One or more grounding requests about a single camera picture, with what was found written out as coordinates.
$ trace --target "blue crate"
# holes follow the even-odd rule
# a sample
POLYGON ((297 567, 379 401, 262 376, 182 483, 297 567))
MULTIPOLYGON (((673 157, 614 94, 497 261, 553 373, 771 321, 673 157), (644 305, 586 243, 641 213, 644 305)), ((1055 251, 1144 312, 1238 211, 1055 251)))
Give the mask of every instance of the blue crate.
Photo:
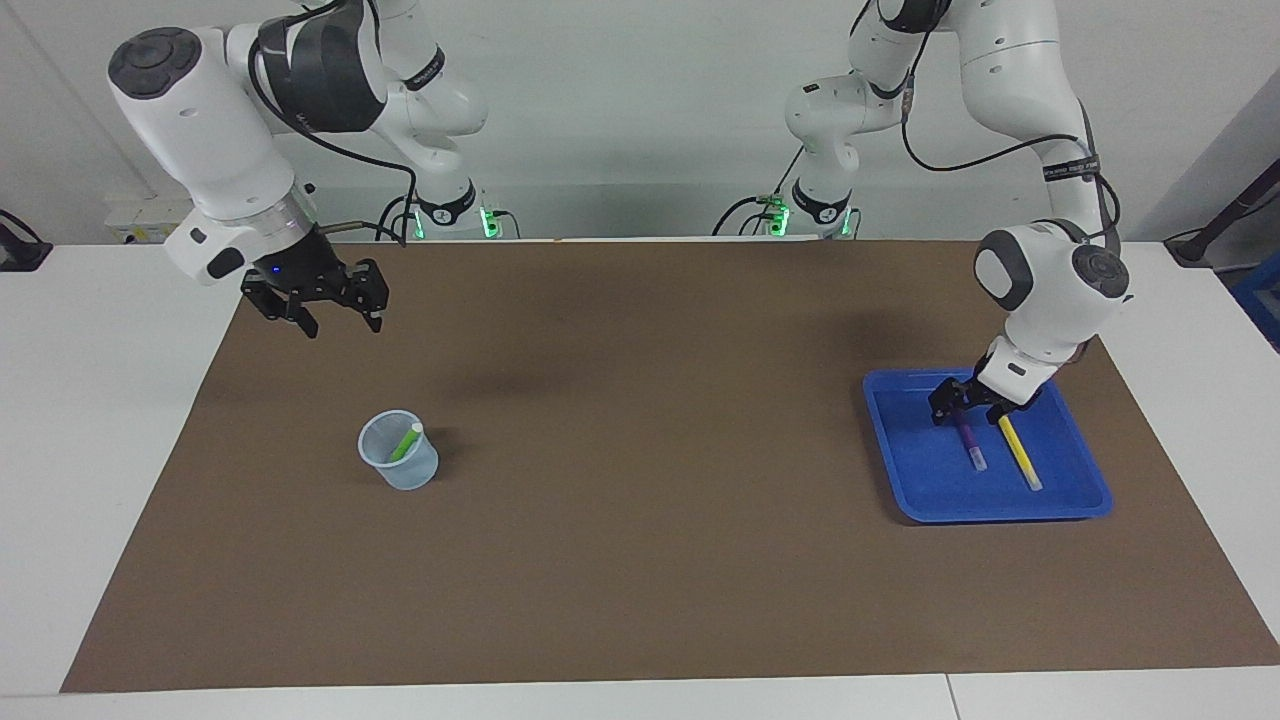
POLYGON ((1012 415, 1044 489, 1032 492, 1000 428, 986 413, 966 415, 989 469, 973 469, 960 432, 933 424, 929 393, 973 370, 881 370, 863 383, 893 497, 927 524, 1084 520, 1111 512, 1111 491, 1057 386, 1048 383, 1025 413, 1012 415))

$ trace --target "yellow marker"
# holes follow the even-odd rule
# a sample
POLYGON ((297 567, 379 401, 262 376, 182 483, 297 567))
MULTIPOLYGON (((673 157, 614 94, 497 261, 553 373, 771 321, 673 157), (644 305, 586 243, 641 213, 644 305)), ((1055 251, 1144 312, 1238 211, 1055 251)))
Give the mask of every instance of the yellow marker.
POLYGON ((1000 432, 1005 433, 1005 442, 1009 443, 1009 450, 1014 452, 1014 460, 1018 460, 1018 466, 1027 475, 1027 484, 1032 486, 1032 492, 1044 489, 1044 486, 1039 482, 1039 475, 1036 474, 1036 466, 1032 465, 1032 459, 1027 455, 1027 448, 1023 447, 1023 441, 1018 437, 1018 430, 1014 429, 1014 423, 1009 419, 1009 415, 1000 419, 1000 432))

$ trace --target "green marker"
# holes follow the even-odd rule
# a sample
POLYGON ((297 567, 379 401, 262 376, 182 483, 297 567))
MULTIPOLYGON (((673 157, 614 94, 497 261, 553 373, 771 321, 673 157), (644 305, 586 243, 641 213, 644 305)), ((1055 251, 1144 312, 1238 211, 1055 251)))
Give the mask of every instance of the green marker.
POLYGON ((388 462, 399 462, 401 460, 403 460, 404 456, 408 455, 408 451, 413 448, 413 445, 417 442, 417 438, 422 437, 422 432, 424 432, 422 423, 413 423, 413 427, 411 427, 408 432, 404 433, 404 439, 401 441, 399 446, 396 448, 396 452, 392 452, 392 459, 388 460, 388 462))

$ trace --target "table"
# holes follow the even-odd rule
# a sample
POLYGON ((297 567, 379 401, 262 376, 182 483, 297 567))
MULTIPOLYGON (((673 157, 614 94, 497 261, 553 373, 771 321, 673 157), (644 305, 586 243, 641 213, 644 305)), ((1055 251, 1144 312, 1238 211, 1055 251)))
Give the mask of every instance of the table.
MULTIPOLYGON (((1262 436, 1280 357, 1211 272, 1157 245, 1125 259, 1138 300, 1103 341, 1280 633, 1280 447, 1262 436)), ((0 278, 0 716, 1262 719, 1280 705, 1280 667, 54 697, 237 299, 159 247, 61 247, 0 278)))

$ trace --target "marker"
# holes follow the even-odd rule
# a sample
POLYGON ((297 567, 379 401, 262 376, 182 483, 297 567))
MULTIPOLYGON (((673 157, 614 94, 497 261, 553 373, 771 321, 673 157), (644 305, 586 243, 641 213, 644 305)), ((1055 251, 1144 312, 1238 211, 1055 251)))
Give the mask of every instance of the marker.
POLYGON ((1000 432, 1005 433, 1005 442, 1009 443, 1009 450, 1014 452, 1014 460, 1018 460, 1018 466, 1021 468, 1023 475, 1027 477, 1027 484, 1032 487, 1032 492, 1044 489, 1044 484, 1039 482, 1036 466, 1032 465, 1032 459, 1027 455, 1027 448, 1023 447, 1023 441, 1018 437, 1018 430, 1014 429, 1014 423, 1009 419, 1009 415, 1000 419, 1000 432))
POLYGON ((413 423, 413 427, 404 433, 404 439, 396 447, 396 452, 392 452, 392 459, 388 462, 399 462, 403 460, 408 455, 408 451, 413 450, 413 443, 417 442, 417 438, 422 437, 424 432, 422 423, 413 423))
POLYGON ((969 427, 969 420, 965 419, 964 410, 952 410, 951 419, 960 430, 960 439, 964 441, 964 448, 969 451, 969 460, 973 461, 973 469, 986 473, 987 457, 982 454, 982 447, 978 445, 978 436, 973 434, 973 428, 969 427))

